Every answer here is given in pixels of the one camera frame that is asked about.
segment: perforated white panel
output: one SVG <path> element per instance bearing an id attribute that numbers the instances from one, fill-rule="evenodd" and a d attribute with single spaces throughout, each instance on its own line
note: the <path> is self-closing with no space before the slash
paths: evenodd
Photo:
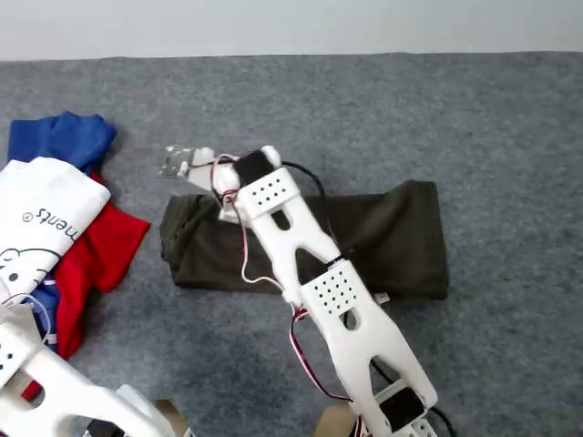
<path id="1" fill-rule="evenodd" d="M 16 325 L 0 324 L 0 389 L 26 361 L 34 346 Z"/>
<path id="2" fill-rule="evenodd" d="M 368 291 L 348 261 L 339 262 L 323 275 L 302 286 L 302 294 L 316 296 L 325 312 L 331 316 L 340 316 L 354 307 L 359 296 L 362 296 L 361 293 L 368 294 Z"/>
<path id="3" fill-rule="evenodd" d="M 255 219 L 299 195 L 300 190 L 288 170 L 278 168 L 247 187 L 243 187 L 237 199 L 248 219 Z"/>

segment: black cable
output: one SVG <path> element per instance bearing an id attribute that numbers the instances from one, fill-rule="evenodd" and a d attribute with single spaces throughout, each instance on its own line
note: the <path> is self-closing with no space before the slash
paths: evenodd
<path id="1" fill-rule="evenodd" d="M 444 421 L 445 427 L 449 431 L 449 435 L 451 435 L 451 437 L 457 437 L 457 432 L 455 431 L 454 425 L 450 422 L 450 420 L 447 418 L 447 415 L 444 412 L 442 412 L 437 407 L 431 407 L 429 411 L 433 412 L 435 415 L 439 416 L 439 418 L 442 421 Z"/>
<path id="2" fill-rule="evenodd" d="M 387 381 L 389 384 L 392 384 L 394 382 L 393 378 L 387 375 L 386 372 L 381 368 L 381 366 L 378 365 L 378 363 L 374 359 L 371 360 L 371 365 L 378 372 L 378 374 L 381 375 L 383 379 Z"/>
<path id="3" fill-rule="evenodd" d="M 302 173 L 308 175 L 313 180 L 314 184 L 316 184 L 316 187 L 320 192 L 320 198 L 322 200 L 323 214 L 324 219 L 326 220 L 326 228 L 328 228 L 328 233 L 330 234 L 330 237 L 332 237 L 332 239 L 334 240 L 334 243 L 336 243 L 336 246 L 340 247 L 338 245 L 338 240 L 334 235 L 334 231 L 332 230 L 332 224 L 330 223 L 330 214 L 328 214 L 328 198 L 326 197 L 326 190 L 324 189 L 324 185 L 320 181 L 320 178 L 314 175 L 308 168 L 301 166 L 300 164 L 296 164 L 295 162 L 282 161 L 281 164 L 286 167 L 297 168 Z"/>

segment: pile of clothes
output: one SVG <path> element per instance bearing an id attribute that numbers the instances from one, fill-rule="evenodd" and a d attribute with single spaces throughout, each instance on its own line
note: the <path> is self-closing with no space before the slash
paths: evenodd
<path id="1" fill-rule="evenodd" d="M 0 280 L 7 296 L 29 294 L 41 337 L 64 359 L 81 344 L 87 294 L 124 278 L 149 223 L 116 208 L 98 166 L 116 136 L 103 117 L 65 112 L 15 120 L 0 172 Z M 39 391 L 31 384 L 26 399 Z"/>

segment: white wall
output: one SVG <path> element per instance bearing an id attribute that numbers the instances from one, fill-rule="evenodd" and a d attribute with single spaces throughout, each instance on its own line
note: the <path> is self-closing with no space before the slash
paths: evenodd
<path id="1" fill-rule="evenodd" d="M 583 50 L 583 0 L 1 0 L 0 59 Z"/>

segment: red cloth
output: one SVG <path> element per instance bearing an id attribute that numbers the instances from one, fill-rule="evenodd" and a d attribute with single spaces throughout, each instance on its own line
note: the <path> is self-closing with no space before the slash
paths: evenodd
<path id="1" fill-rule="evenodd" d="M 97 173 L 91 178 L 103 184 Z M 109 201 L 56 266 L 60 293 L 56 335 L 62 358 L 68 359 L 81 345 L 79 322 L 87 294 L 93 288 L 109 293 L 123 280 L 148 229 L 147 221 L 126 214 Z M 23 397 L 34 398 L 38 389 L 33 382 Z"/>

